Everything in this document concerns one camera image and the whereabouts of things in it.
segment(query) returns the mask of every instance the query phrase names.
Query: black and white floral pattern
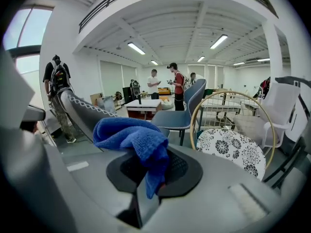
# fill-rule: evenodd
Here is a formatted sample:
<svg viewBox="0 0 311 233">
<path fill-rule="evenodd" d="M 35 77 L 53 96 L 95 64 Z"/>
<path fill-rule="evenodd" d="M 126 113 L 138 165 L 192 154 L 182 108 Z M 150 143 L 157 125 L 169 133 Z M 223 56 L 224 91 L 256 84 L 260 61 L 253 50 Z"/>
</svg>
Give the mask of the black and white floral pattern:
<svg viewBox="0 0 311 233">
<path fill-rule="evenodd" d="M 256 148 L 252 146 L 247 146 L 242 150 L 242 159 L 245 166 L 255 165 L 260 161 Z"/>
<path fill-rule="evenodd" d="M 209 129 L 198 138 L 198 151 L 216 155 L 237 164 L 259 180 L 265 172 L 266 160 L 261 148 L 250 138 L 228 129 Z"/>
<path fill-rule="evenodd" d="M 236 148 L 236 149 L 240 149 L 241 148 L 241 143 L 239 142 L 238 139 L 234 138 L 231 140 L 231 144 Z"/>
<path fill-rule="evenodd" d="M 240 155 L 240 152 L 238 150 L 235 150 L 233 152 L 233 159 L 238 159 L 239 155 Z"/>
<path fill-rule="evenodd" d="M 229 145 L 225 141 L 222 141 L 222 140 L 217 140 L 215 147 L 218 153 L 221 153 L 221 154 L 228 153 L 229 151 Z"/>
<path fill-rule="evenodd" d="M 244 170 L 246 170 L 250 174 L 253 174 L 255 177 L 258 176 L 258 171 L 254 165 L 248 165 L 248 166 L 244 167 Z"/>
</svg>

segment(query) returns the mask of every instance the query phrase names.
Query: blue chair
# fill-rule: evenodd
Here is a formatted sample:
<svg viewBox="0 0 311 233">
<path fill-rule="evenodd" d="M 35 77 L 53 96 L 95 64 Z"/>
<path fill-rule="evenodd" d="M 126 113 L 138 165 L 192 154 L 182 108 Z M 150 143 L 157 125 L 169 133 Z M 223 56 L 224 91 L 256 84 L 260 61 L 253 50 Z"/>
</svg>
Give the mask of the blue chair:
<svg viewBox="0 0 311 233">
<path fill-rule="evenodd" d="M 181 133 L 181 135 L 179 135 L 181 137 L 181 146 L 183 145 L 185 130 L 190 128 L 192 113 L 203 98 L 205 85 L 206 80 L 200 79 L 185 90 L 185 111 L 158 111 L 151 121 L 159 128 L 179 131 Z"/>
<path fill-rule="evenodd" d="M 75 123 L 91 142 L 93 142 L 93 129 L 99 120 L 104 117 L 118 117 L 117 114 L 109 113 L 84 101 L 71 90 L 63 91 L 61 102 L 71 122 Z M 160 130 L 166 137 L 169 136 L 169 130 Z"/>
</svg>

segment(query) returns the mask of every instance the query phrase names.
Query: blue microfiber cloth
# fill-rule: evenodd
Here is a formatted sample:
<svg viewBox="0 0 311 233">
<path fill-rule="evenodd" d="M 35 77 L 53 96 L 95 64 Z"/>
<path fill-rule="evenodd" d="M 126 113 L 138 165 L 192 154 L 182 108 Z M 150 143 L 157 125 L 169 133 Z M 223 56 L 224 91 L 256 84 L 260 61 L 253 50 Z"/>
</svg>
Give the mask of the blue microfiber cloth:
<svg viewBox="0 0 311 233">
<path fill-rule="evenodd" d="M 103 118 L 94 128 L 93 140 L 98 148 L 135 149 L 141 164 L 148 168 L 146 193 L 149 199 L 165 181 L 164 174 L 169 163 L 166 148 L 169 141 L 150 122 L 127 117 Z"/>
</svg>

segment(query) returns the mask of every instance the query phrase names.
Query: black t-shirt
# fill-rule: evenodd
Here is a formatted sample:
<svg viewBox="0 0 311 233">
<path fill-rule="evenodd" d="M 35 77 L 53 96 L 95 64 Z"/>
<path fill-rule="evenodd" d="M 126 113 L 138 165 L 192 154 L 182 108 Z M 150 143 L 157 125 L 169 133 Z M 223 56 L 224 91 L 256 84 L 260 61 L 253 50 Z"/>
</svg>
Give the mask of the black t-shirt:
<svg viewBox="0 0 311 233">
<path fill-rule="evenodd" d="M 61 63 L 60 60 L 56 60 L 55 62 L 56 62 L 56 66 L 58 66 Z M 63 67 L 66 69 L 68 76 L 70 78 L 69 69 L 68 69 L 68 66 L 66 65 L 66 63 L 63 64 Z M 47 66 L 45 67 L 43 82 L 45 80 L 48 80 L 48 81 L 51 80 L 53 70 L 54 70 L 53 64 L 51 62 L 48 62 Z"/>
</svg>

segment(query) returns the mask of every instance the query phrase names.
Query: black cap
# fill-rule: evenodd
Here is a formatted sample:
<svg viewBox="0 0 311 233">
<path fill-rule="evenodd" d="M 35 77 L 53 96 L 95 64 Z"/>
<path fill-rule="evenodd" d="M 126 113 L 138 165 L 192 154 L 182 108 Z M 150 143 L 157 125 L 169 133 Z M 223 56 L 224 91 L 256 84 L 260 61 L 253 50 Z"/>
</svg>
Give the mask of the black cap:
<svg viewBox="0 0 311 233">
<path fill-rule="evenodd" d="M 170 69 L 171 67 L 173 67 L 174 69 L 177 69 L 177 64 L 175 62 L 170 63 L 170 65 L 167 66 L 167 69 Z"/>
<path fill-rule="evenodd" d="M 60 58 L 59 58 L 59 56 L 57 56 L 57 55 L 55 55 L 53 58 L 52 58 L 52 60 L 60 60 Z"/>
</svg>

